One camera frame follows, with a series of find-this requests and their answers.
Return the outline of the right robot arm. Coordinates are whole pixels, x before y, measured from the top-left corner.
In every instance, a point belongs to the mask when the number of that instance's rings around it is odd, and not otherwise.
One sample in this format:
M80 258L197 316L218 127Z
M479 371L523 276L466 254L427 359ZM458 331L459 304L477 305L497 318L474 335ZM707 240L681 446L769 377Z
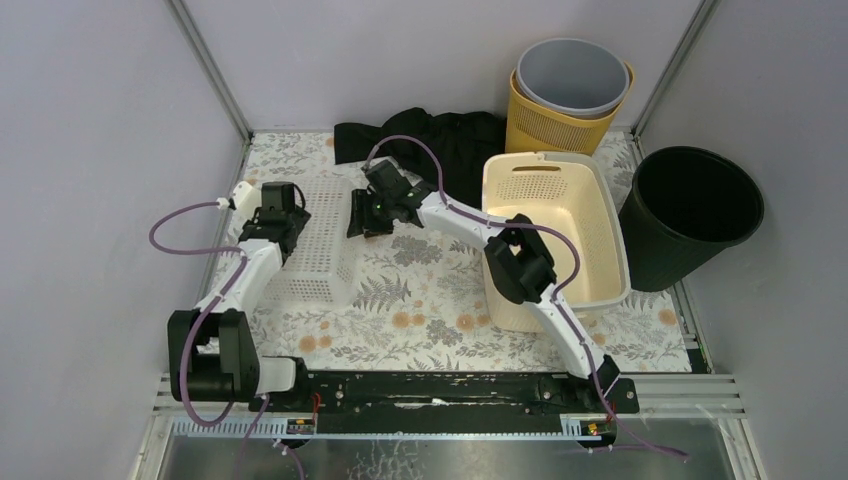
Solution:
M481 250L498 293L531 314L554 342L566 373L578 378L577 405L597 412L612 400L620 370L577 320L542 238L553 236L572 249L567 237L526 216L508 219L471 208L425 181L412 184L389 160L368 161L362 172L368 182L363 218L437 230Z

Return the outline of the white perforated plastic basket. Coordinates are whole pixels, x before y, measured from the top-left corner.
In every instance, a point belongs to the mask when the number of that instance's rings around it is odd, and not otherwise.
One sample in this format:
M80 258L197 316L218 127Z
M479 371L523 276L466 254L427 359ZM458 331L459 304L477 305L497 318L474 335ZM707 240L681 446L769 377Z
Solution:
M356 296L355 275L361 239L347 236L352 206L351 181L341 178L294 177L305 194L310 220L292 255L269 282L260 303L272 307L335 309Z

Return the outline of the cream plastic basket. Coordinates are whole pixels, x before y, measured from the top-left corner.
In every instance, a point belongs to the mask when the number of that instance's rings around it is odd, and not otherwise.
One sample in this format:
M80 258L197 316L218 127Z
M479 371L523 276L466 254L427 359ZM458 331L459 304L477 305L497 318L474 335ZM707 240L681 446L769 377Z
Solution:
M598 163L565 152L523 152L490 158L483 171L482 209L511 219L518 214L561 233L541 238L552 254L557 281L579 321L594 327L631 292L618 213Z

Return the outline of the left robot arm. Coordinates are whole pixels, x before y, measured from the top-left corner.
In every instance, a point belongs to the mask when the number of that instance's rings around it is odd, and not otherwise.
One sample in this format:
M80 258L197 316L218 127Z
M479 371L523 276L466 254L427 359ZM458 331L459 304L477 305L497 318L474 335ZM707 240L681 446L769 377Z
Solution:
M305 196L292 182L259 188L241 182L213 204L244 223L236 243L218 250L231 260L223 279L167 322L172 395L178 401L247 402L272 391L282 408L299 410L309 401L308 381L296 375L293 360L260 359L248 320L311 218Z

